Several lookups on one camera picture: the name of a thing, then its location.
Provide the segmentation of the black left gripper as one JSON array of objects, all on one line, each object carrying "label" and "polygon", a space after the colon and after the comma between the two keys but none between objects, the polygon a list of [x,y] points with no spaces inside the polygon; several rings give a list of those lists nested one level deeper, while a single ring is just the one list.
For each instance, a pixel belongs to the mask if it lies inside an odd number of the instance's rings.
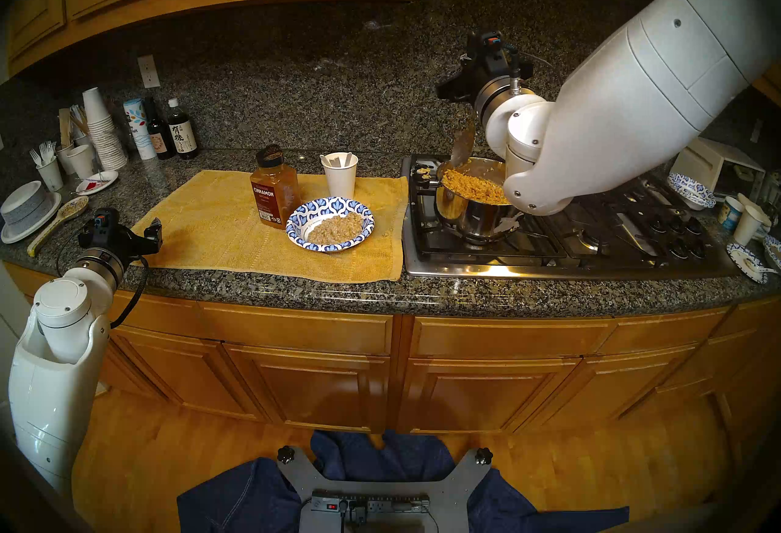
[{"label": "black left gripper", "polygon": [[158,254],[162,248],[162,222],[154,218],[140,238],[125,227],[98,229],[87,227],[80,231],[82,256],[110,263],[114,268],[126,270],[131,262],[142,256]]}]

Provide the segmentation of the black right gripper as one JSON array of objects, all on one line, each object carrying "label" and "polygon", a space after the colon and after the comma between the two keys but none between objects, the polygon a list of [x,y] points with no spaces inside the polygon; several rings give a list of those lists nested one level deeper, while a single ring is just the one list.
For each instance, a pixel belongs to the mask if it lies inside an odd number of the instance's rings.
[{"label": "black right gripper", "polygon": [[[450,103],[484,105],[494,99],[495,94],[512,90],[509,74],[507,63],[470,63],[464,66],[464,71],[437,83],[437,98]],[[518,76],[522,81],[530,81],[534,76],[534,63],[521,57]]]}]

